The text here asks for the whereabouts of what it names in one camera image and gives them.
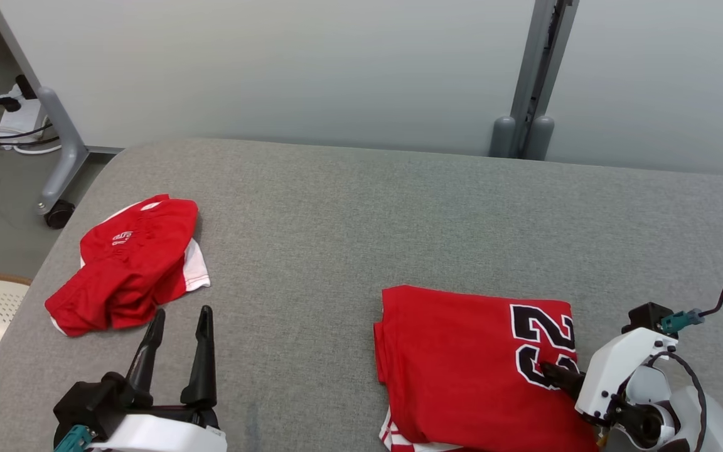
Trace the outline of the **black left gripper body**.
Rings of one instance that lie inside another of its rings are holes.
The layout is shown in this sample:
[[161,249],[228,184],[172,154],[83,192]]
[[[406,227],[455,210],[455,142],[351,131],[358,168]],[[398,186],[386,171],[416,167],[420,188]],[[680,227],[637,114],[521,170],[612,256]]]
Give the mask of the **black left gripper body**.
[[183,404],[153,404],[149,392],[139,391],[132,403],[126,406],[127,414],[149,414],[163,419],[197,424],[201,428],[212,427],[221,429],[215,410],[217,395],[213,391],[195,392],[192,399],[184,400]]

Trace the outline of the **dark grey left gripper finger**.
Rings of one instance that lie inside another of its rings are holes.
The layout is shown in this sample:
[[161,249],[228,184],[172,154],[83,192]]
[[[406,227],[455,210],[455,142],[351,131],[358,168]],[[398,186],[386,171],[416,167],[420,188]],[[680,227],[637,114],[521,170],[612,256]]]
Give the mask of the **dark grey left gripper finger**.
[[126,380],[132,390],[131,406],[135,408],[150,408],[153,405],[151,383],[157,350],[163,342],[165,319],[164,310],[157,309],[144,331],[144,337],[135,352],[128,375],[126,375]]
[[217,378],[212,307],[201,307],[195,338],[197,348],[189,382],[181,391],[181,403],[198,408],[213,408],[217,404]]

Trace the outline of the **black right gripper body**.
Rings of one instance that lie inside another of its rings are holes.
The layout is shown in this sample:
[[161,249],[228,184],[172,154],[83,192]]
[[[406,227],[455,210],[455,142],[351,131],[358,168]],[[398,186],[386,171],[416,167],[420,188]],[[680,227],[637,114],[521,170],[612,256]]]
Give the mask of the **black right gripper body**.
[[660,449],[677,432],[665,373],[642,365],[612,397],[606,449]]

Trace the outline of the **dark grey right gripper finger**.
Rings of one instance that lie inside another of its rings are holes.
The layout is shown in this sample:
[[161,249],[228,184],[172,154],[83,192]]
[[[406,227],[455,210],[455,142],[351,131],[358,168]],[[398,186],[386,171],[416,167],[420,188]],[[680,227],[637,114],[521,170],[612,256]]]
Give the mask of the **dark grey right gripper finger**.
[[580,372],[576,363],[540,363],[540,371],[544,377],[550,381],[555,389],[565,392],[572,400],[577,400],[581,393],[582,386],[586,377],[586,373]]

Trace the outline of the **red jersey with black number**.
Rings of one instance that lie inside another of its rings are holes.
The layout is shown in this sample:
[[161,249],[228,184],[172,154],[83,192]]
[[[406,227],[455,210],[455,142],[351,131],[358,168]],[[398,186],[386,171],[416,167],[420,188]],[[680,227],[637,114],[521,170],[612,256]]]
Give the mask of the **red jersey with black number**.
[[599,452],[593,429],[540,364],[577,371],[569,303],[382,292],[374,323],[389,452]]

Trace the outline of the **black caster wheel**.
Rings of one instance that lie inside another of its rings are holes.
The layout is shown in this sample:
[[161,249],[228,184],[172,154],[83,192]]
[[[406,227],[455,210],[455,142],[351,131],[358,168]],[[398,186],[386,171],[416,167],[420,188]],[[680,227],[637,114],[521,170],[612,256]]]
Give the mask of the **black caster wheel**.
[[43,216],[44,223],[46,223],[46,226],[48,226],[49,229],[63,229],[67,225],[76,208],[77,206],[75,206],[74,203],[62,200],[61,198]]

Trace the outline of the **grey partition leg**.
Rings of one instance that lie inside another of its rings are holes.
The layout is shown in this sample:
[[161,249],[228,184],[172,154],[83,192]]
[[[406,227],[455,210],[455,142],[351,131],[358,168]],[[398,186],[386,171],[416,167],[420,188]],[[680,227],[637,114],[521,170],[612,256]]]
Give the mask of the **grey partition leg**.
[[84,145],[82,137],[80,137],[77,128],[73,125],[71,117],[69,117],[57,93],[38,80],[32,64],[28,61],[25,51],[18,43],[11,25],[6,20],[2,9],[3,4],[4,0],[0,0],[0,34],[8,44],[9,51],[15,57],[18,66],[23,69],[29,86],[35,91],[38,100],[40,100],[45,112],[48,114],[49,120],[54,125],[55,132],[58,133],[60,138],[60,157],[46,183],[44,183],[35,207],[38,215],[46,215],[49,214],[58,201],[62,200],[63,192],[66,191],[75,175],[77,175],[78,170],[89,155],[89,150]]

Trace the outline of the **white power strip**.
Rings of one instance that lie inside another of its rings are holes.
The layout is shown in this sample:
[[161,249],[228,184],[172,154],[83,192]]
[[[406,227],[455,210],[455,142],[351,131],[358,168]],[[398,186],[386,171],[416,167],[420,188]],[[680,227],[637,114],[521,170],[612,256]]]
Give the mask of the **white power strip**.
[[0,139],[23,132],[37,131],[44,126],[46,115],[38,99],[26,99],[18,85],[13,85],[8,94],[14,97],[21,107],[15,112],[3,112],[0,120],[0,127],[3,127],[0,129]]

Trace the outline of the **grey cylindrical post foot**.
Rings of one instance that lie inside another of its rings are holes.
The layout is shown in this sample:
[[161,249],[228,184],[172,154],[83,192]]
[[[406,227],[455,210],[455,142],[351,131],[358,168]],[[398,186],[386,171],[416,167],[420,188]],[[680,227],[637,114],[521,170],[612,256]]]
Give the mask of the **grey cylindrical post foot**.
[[555,121],[548,116],[535,117],[528,129],[525,141],[524,158],[544,161],[553,137]]
[[516,128],[517,123],[511,116],[502,116],[494,121],[490,151],[488,151],[489,157],[511,158]]

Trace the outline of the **grey metal partition post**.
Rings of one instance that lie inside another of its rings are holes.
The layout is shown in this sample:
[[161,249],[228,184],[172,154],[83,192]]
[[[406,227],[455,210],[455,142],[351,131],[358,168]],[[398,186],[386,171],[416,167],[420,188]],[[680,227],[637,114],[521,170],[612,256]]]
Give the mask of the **grey metal partition post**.
[[517,123],[511,158],[524,158],[525,141],[534,118],[551,117],[548,114],[551,96],[581,2],[533,1],[530,29],[511,107],[511,117]]

